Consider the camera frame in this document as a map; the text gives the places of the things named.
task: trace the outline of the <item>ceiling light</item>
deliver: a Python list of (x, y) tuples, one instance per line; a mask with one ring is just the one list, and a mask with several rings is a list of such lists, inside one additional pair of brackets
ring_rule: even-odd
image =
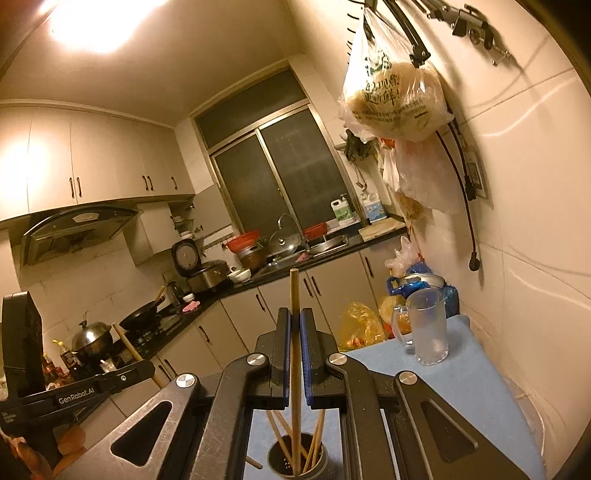
[(73, 50), (109, 53), (167, 0), (61, 0), (51, 15), (53, 36)]

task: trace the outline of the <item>red bowl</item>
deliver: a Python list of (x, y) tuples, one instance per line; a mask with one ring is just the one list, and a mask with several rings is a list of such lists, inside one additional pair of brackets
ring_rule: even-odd
[(326, 222), (322, 222), (318, 223), (317, 225), (309, 226), (306, 230), (304, 230), (304, 235), (306, 236), (307, 240), (313, 240), (314, 238), (326, 235), (327, 231), (328, 227), (326, 226)]
[(252, 247), (256, 242), (258, 242), (260, 234), (260, 230), (246, 232), (244, 235), (232, 238), (232, 240), (230, 240), (226, 246), (230, 249), (230, 252), (237, 254), (245, 248)]

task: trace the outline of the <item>range hood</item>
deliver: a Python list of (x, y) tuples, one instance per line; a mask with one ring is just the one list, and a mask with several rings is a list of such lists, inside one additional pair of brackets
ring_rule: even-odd
[(33, 225), (23, 235), (21, 265), (34, 265), (66, 253), (101, 244), (115, 236), (137, 214), (112, 205), (90, 205), (62, 210)]

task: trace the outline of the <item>wooden stick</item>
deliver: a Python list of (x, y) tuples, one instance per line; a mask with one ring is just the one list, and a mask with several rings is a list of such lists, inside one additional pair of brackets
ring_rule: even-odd
[(255, 459), (250, 458), (248, 455), (246, 456), (246, 462), (250, 463), (250, 465), (252, 465), (254, 468), (262, 470), (262, 465), (259, 462), (257, 462)]
[(273, 415), (271, 414), (271, 412), (269, 410), (267, 410), (267, 418), (269, 419), (269, 423), (271, 424), (271, 428), (273, 429), (273, 433), (275, 433), (275, 437), (277, 438), (277, 443), (279, 443), (279, 446), (281, 447), (281, 450), (283, 451), (283, 455), (285, 455), (285, 458), (287, 459), (287, 461), (291, 465), (293, 465), (293, 463), (291, 461), (291, 455), (290, 455), (289, 451), (287, 450), (287, 445), (285, 445), (283, 438), (281, 438), (281, 433), (279, 432), (279, 428), (277, 428), (277, 423), (275, 423), (275, 420), (273, 419)]
[(300, 273), (290, 270), (291, 284), (291, 453), (294, 477), (301, 473), (301, 343), (300, 343)]
[[(134, 346), (131, 345), (131, 342), (127, 339), (127, 337), (123, 333), (123, 328), (121, 328), (116, 323), (113, 324), (113, 328), (117, 332), (117, 335), (119, 335), (119, 337), (121, 338), (121, 341), (123, 342), (123, 344), (127, 347), (127, 350), (129, 350), (131, 352), (131, 355), (134, 356), (136, 361), (141, 362), (143, 360), (142, 356), (138, 353), (138, 351), (134, 348)], [(154, 380), (154, 383), (156, 384), (156, 386), (159, 389), (162, 390), (165, 387), (165, 385), (158, 378), (156, 378), (156, 376), (153, 376), (152, 380)]]
[(316, 465), (316, 454), (320, 450), (320, 445), (322, 444), (322, 431), (324, 430), (324, 415), (326, 414), (326, 410), (320, 410), (320, 417), (318, 419), (318, 435), (316, 435), (316, 443), (314, 444), (314, 452), (312, 453), (312, 467)]
[[(273, 410), (273, 413), (275, 414), (275, 417), (277, 417), (277, 420), (279, 420), (279, 423), (281, 423), (281, 426), (285, 428), (286, 434), (290, 436), (291, 441), (293, 442), (294, 434), (291, 431), (290, 425), (286, 422), (285, 418), (283, 418), (283, 415), (279, 410)], [(308, 459), (308, 450), (306, 450), (306, 448), (304, 448), (303, 445), (301, 445), (301, 454), (304, 456), (306, 460)]]
[(314, 456), (314, 444), (316, 443), (316, 438), (318, 437), (318, 426), (320, 425), (320, 417), (318, 417), (318, 421), (316, 422), (316, 427), (314, 427), (314, 435), (312, 435), (312, 443), (310, 444), (310, 456), (306, 459), (306, 464), (304, 465), (304, 469), (302, 473), (306, 473), (309, 469), (312, 468), (312, 457)]

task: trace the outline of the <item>white bowl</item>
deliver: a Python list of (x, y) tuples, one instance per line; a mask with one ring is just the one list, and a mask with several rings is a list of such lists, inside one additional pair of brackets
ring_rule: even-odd
[(251, 279), (251, 270), (250, 268), (247, 268), (246, 270), (239, 272), (232, 272), (228, 275), (228, 278), (232, 280), (233, 283), (244, 283)]

